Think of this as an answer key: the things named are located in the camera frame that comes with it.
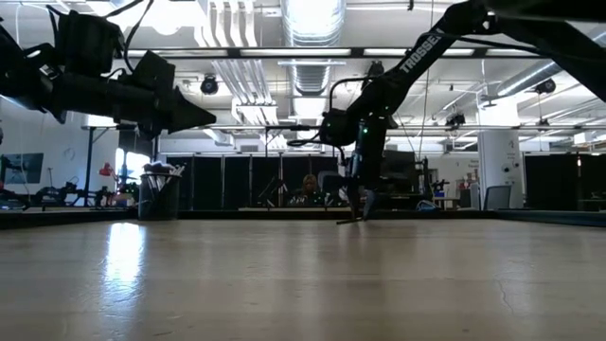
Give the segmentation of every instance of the white pillar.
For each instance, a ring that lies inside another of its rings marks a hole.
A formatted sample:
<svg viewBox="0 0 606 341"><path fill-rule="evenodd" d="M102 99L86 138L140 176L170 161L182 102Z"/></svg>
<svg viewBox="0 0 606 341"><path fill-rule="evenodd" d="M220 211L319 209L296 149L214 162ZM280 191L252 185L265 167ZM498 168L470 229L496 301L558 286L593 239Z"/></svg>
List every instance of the white pillar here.
<svg viewBox="0 0 606 341"><path fill-rule="evenodd" d="M483 103L478 108L478 123L490 126L519 125L517 102L513 99L493 101L493 106ZM522 156L520 139L516 130L492 130L478 135L480 156L480 193L482 203L486 189L492 186L511 186L511 208L524 206Z"/></svg>

